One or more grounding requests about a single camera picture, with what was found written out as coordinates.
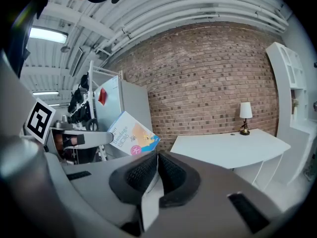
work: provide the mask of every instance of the person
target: person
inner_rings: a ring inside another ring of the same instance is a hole
[[[88,0],[90,2],[103,2],[105,0]],[[33,23],[34,16],[40,17],[48,0],[13,0],[9,6],[3,6],[4,13],[4,39],[2,40],[6,56],[12,69],[20,77],[24,61],[29,52],[26,44]]]

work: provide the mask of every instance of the red sticker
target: red sticker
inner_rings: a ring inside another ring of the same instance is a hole
[[[98,101],[104,106],[105,103],[106,103],[106,99],[107,99],[107,93],[106,93],[105,89],[102,88],[102,89],[100,90],[100,94],[99,94],[99,99],[98,99]]]

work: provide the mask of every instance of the brick wall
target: brick wall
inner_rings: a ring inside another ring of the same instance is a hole
[[[108,68],[146,86],[158,149],[171,149],[178,135],[238,131],[240,103],[247,101],[249,128],[275,135],[278,95],[265,53],[275,41],[281,43],[244,24],[193,24],[143,41]]]

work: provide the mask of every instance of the white lampshade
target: white lampshade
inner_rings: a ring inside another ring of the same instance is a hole
[[[242,102],[240,106],[241,118],[252,118],[252,110],[250,102]]]

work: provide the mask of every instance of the table lamp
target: table lamp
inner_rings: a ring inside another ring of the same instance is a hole
[[[250,102],[242,102],[240,106],[240,117],[244,118],[243,125],[241,126],[240,134],[241,135],[249,135],[250,131],[247,124],[247,118],[252,118],[252,110]]]

